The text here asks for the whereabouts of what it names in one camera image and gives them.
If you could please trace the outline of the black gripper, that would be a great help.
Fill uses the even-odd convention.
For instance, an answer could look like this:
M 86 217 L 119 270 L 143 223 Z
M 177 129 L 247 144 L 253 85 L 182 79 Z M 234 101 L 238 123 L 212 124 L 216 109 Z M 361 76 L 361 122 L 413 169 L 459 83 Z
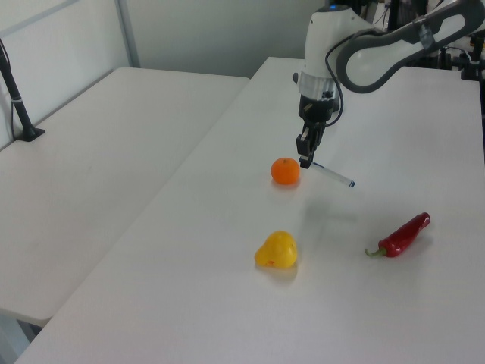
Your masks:
M 313 100 L 304 95 L 300 96 L 298 113 L 303 120 L 303 131 L 296 137 L 296 149 L 301 168 L 308 168 L 310 161 L 314 160 L 314 154 L 324 134 L 324 127 L 329 127 L 339 120 L 336 114 L 338 111 L 339 103 L 335 99 Z

